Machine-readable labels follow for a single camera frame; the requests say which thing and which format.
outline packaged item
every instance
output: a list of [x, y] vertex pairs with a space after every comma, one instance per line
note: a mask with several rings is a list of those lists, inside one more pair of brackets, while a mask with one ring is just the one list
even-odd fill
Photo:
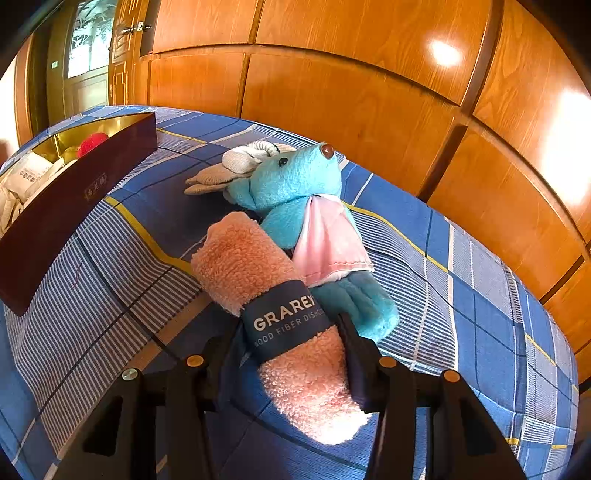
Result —
[[22, 202], [27, 201], [28, 188], [51, 168], [52, 163], [34, 152], [26, 153], [14, 165], [2, 186], [17, 195]]

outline wooden panel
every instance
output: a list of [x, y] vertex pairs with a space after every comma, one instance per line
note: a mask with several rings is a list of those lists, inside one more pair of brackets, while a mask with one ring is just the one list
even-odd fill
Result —
[[542, 174], [590, 240], [591, 98], [554, 38], [516, 0], [505, 3], [475, 116]]
[[138, 22], [139, 9], [146, 0], [119, 0], [115, 19], [113, 21], [113, 36], [111, 39], [111, 62], [117, 63], [126, 59], [131, 50], [137, 33], [124, 35], [124, 28], [135, 27]]
[[77, 3], [67, 2], [51, 22], [51, 33], [47, 50], [47, 113], [49, 124], [55, 125], [66, 118], [64, 105], [64, 79], [67, 78], [68, 49]]
[[149, 105], [150, 63], [151, 59], [140, 59], [134, 68], [134, 100], [137, 105]]
[[126, 105], [127, 104], [127, 87], [128, 87], [128, 72], [126, 62], [122, 61], [116, 65], [109, 66], [111, 72], [111, 82], [109, 88], [111, 90], [111, 105]]
[[256, 4], [257, 0], [162, 0], [152, 51], [248, 43]]
[[31, 58], [32, 46], [33, 36], [30, 36], [18, 51], [14, 67], [14, 116], [17, 123], [19, 145], [23, 145], [33, 138], [27, 82], [30, 74], [28, 65]]
[[256, 41], [372, 63], [459, 104], [490, 8], [491, 0], [265, 0]]
[[581, 384], [591, 377], [591, 344], [583, 348], [575, 357], [579, 369], [579, 384]]
[[150, 103], [236, 115], [243, 53], [210, 53], [152, 61]]
[[373, 69], [313, 55], [253, 54], [242, 116], [317, 141], [416, 195], [451, 107]]
[[584, 263], [544, 307], [575, 352], [591, 339], [591, 264]]
[[471, 129], [428, 204], [501, 257], [538, 298], [579, 256], [534, 186]]

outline wall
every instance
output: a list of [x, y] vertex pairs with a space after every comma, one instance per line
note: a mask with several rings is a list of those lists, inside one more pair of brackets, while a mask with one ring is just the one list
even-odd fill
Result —
[[591, 98], [516, 0], [161, 0], [134, 61], [129, 103], [329, 141], [439, 210], [543, 301], [591, 375]]
[[0, 162], [18, 150], [17, 122], [14, 116], [14, 66], [7, 68], [0, 80]]

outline blue plaid bedsheet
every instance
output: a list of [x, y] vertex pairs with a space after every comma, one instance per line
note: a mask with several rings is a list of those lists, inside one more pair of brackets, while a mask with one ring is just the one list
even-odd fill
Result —
[[[188, 260], [207, 227], [233, 206], [219, 193], [185, 196], [184, 180], [254, 140], [313, 143], [225, 116], [104, 106], [43, 132], [2, 171], [62, 129], [146, 111], [156, 114], [159, 149], [80, 225], [27, 313], [0, 309], [0, 445], [26, 480], [51, 477], [77, 425], [126, 365], [141, 357], [146, 371], [168, 368], [228, 324], [228, 314], [203, 300]], [[578, 390], [572, 350], [552, 317], [464, 230], [338, 156], [343, 201], [400, 310], [400, 325], [379, 344], [381, 352], [416, 371], [457, 369], [527, 477], [557, 478], [574, 441]], [[171, 334], [175, 322], [186, 326]], [[277, 413], [250, 360], [242, 372], [231, 404], [207, 417], [222, 479], [363, 478], [375, 416], [350, 442], [325, 446]], [[426, 412], [419, 411], [416, 479], [424, 476], [425, 442]], [[166, 478], [161, 441], [158, 455], [159, 478]]]

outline pink towel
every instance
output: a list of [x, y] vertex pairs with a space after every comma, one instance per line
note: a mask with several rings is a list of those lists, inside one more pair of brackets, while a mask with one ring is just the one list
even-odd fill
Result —
[[292, 261], [308, 288], [340, 280], [354, 271], [374, 271], [343, 202], [334, 195], [308, 199]]
[[[191, 266], [211, 298], [236, 316], [269, 289], [302, 280], [285, 253], [242, 212], [230, 213], [209, 228]], [[345, 365], [345, 349], [333, 325], [263, 363], [259, 375], [292, 425], [334, 445], [351, 439], [369, 418], [351, 399]]]

